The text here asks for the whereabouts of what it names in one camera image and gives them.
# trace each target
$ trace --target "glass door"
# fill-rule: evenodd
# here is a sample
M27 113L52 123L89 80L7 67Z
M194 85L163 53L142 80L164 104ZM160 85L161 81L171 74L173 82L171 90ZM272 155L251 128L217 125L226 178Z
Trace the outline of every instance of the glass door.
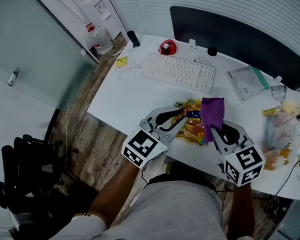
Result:
M81 52L37 0L0 0L0 81L64 110L97 66Z

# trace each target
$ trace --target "white keyboard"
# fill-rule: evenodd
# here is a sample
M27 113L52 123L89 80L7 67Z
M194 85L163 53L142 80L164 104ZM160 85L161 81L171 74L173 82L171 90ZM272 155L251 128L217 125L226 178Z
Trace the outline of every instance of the white keyboard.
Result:
M216 74L214 66L191 60L150 53L140 76L211 93Z

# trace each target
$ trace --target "gray shirt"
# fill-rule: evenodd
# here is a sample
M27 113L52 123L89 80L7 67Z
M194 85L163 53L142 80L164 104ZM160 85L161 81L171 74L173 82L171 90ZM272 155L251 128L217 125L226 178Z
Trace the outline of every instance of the gray shirt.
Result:
M53 240L225 240L221 202L207 187L187 181L145 187L121 224L76 216Z

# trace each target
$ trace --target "black monitor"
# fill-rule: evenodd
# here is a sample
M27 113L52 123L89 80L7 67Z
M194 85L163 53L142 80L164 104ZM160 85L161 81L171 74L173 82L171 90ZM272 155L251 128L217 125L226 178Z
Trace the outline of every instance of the black monitor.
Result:
M216 13L171 6L174 38L188 43L194 39L201 47L247 63L282 83L300 88L300 56L270 35L238 20Z

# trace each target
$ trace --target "green tape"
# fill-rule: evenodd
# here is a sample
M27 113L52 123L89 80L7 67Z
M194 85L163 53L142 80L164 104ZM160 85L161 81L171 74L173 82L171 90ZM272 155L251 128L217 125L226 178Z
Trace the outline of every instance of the green tape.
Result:
M253 67L252 66L252 69L254 71L254 73L258 76L261 84L263 85L263 88L266 89L266 90L269 90L270 89L270 86L269 84L267 83L266 79L264 78L264 76L261 74L260 70Z

